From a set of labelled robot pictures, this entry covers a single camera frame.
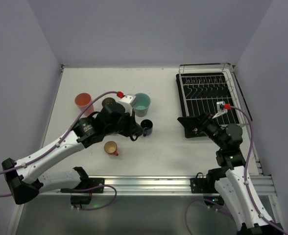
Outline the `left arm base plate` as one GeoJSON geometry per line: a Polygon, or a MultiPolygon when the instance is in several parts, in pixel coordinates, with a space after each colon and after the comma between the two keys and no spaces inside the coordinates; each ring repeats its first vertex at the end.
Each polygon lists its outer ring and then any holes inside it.
{"type": "Polygon", "coordinates": [[[75,188],[62,188],[62,193],[103,193],[104,178],[87,178],[79,183],[75,188]]]}

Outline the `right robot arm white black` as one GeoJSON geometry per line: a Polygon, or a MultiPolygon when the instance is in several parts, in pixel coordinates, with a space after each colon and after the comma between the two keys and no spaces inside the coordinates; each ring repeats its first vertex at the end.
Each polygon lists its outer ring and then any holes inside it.
{"type": "Polygon", "coordinates": [[[185,129],[197,130],[212,140],[218,168],[206,175],[208,186],[214,188],[228,207],[239,235],[282,235],[284,230],[269,215],[247,172],[247,161],[240,150],[242,128],[231,123],[220,126],[213,115],[177,119],[185,129]]]}

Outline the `black drip tray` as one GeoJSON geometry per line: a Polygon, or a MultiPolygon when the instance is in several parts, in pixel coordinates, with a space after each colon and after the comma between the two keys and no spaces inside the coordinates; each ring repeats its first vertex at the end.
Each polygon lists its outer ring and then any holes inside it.
{"type": "Polygon", "coordinates": [[[223,72],[176,74],[182,116],[214,115],[219,101],[234,105],[235,88],[230,82],[223,72]]]}

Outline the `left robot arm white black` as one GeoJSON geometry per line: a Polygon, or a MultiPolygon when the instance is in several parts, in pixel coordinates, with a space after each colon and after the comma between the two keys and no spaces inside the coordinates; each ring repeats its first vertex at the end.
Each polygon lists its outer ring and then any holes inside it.
{"type": "Polygon", "coordinates": [[[93,191],[97,184],[80,166],[52,175],[47,174],[47,170],[111,134],[136,141],[143,129],[136,123],[133,111],[127,112],[121,104],[113,103],[79,119],[64,135],[37,152],[16,161],[4,160],[1,164],[4,177],[15,203],[27,203],[40,193],[56,189],[62,192],[93,191]]]}

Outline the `pale green mug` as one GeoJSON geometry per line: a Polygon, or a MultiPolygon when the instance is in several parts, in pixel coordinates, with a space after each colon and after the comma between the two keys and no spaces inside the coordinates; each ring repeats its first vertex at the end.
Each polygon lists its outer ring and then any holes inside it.
{"type": "Polygon", "coordinates": [[[137,93],[136,96],[136,103],[133,106],[133,110],[135,112],[135,115],[138,117],[144,117],[146,116],[151,99],[147,94],[144,93],[137,93]]]}

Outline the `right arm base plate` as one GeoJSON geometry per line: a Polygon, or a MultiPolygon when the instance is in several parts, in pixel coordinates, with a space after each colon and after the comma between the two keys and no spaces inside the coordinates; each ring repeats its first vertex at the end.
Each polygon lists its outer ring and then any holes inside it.
{"type": "Polygon", "coordinates": [[[195,177],[190,178],[190,189],[191,193],[202,193],[202,194],[210,194],[210,193],[218,193],[215,189],[213,179],[207,174],[204,176],[203,173],[199,172],[195,177]]]}

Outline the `aluminium mounting rail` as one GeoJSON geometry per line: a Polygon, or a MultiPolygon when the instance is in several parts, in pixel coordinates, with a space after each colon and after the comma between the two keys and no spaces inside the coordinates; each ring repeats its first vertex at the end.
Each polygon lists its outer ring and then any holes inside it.
{"type": "Polygon", "coordinates": [[[62,188],[75,188],[81,181],[87,178],[104,178],[105,185],[111,185],[118,191],[124,192],[190,192],[190,178],[186,176],[157,177],[157,176],[79,176],[76,171],[61,172],[55,174],[43,174],[39,182],[44,184],[40,192],[59,190],[62,188]]]}

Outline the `steel cup with cork base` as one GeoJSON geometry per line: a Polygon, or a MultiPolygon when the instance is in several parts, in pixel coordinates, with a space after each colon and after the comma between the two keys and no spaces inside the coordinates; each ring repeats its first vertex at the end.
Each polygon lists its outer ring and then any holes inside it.
{"type": "Polygon", "coordinates": [[[116,100],[114,98],[111,98],[111,97],[107,97],[107,98],[103,99],[103,101],[102,101],[102,107],[103,108],[112,108],[116,104],[117,104],[116,100]]]}

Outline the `pink plastic cup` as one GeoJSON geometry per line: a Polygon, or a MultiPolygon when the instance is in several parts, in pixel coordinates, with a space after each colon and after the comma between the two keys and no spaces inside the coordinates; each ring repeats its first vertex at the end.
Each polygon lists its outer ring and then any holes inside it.
{"type": "Polygon", "coordinates": [[[94,106],[92,104],[92,97],[88,93],[80,93],[75,97],[75,104],[80,109],[80,111],[84,112],[84,115],[87,117],[94,111],[94,106]]]}

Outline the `orange cup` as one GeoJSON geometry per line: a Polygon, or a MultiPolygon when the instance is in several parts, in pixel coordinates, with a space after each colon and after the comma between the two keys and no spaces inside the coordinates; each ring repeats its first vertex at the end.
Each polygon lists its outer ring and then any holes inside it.
{"type": "Polygon", "coordinates": [[[118,146],[116,144],[116,142],[114,141],[108,141],[105,145],[104,145],[104,151],[109,154],[109,155],[115,155],[118,156],[118,146]]]}

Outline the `black cup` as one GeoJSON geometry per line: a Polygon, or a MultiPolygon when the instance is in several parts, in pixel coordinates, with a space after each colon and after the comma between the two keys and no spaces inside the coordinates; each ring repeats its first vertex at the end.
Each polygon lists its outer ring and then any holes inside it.
{"type": "Polygon", "coordinates": [[[137,133],[134,133],[130,136],[130,139],[131,141],[136,141],[140,136],[142,136],[143,133],[142,132],[137,132],[137,133]]]}

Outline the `blue cup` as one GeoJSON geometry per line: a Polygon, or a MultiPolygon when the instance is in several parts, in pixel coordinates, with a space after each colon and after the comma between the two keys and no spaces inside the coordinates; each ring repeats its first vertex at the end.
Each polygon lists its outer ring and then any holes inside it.
{"type": "Polygon", "coordinates": [[[149,119],[144,119],[141,122],[141,127],[143,129],[143,136],[147,137],[152,134],[153,131],[153,122],[149,119]]]}

